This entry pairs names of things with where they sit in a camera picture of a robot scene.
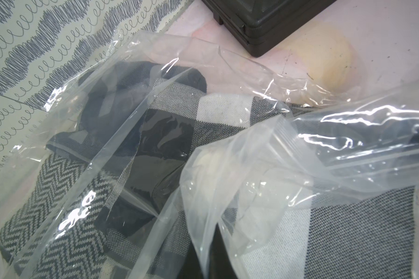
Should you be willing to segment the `clear plastic vacuum bag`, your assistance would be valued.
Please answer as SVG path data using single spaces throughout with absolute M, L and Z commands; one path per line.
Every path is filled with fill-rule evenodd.
M 0 182 L 0 279 L 419 279 L 419 79 L 334 95 L 140 32 Z

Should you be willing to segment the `black white checkered blanket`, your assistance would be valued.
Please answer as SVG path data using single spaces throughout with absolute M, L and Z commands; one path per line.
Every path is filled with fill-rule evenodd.
M 181 116 L 157 83 L 116 132 L 135 157 L 110 228 L 112 278 L 412 279 L 419 187 L 419 81 L 325 110 L 207 95 Z M 217 205 L 198 204 L 198 148 L 224 151 Z

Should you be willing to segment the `white round bag valve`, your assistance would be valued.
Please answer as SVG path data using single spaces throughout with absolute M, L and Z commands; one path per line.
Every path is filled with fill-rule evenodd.
M 221 148 L 198 148 L 197 157 L 193 163 L 193 183 L 196 194 L 203 201 L 198 204 L 217 205 L 219 178 L 222 174 L 225 155 Z

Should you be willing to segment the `dark grey blanket in bag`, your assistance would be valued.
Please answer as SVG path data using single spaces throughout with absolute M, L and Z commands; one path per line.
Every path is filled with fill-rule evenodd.
M 177 76 L 176 83 L 207 92 L 205 77 L 195 69 L 142 62 L 118 62 L 88 92 L 74 132 L 53 136 L 46 147 L 59 156 L 90 162 L 152 90 Z

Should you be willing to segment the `black white herringbone knit blanket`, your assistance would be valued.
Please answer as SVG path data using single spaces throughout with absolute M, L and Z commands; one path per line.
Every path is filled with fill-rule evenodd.
M 115 265 L 104 251 L 106 234 L 95 226 L 117 176 L 101 170 L 64 210 L 58 208 L 87 164 L 50 154 L 28 200 L 0 229 L 0 252 L 20 277 L 109 279 Z

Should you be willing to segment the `black plastic tool case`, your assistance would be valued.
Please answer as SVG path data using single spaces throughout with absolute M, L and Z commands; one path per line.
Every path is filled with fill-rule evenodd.
M 203 0 L 203 3 L 218 24 L 225 26 L 251 56 L 259 58 L 335 0 Z

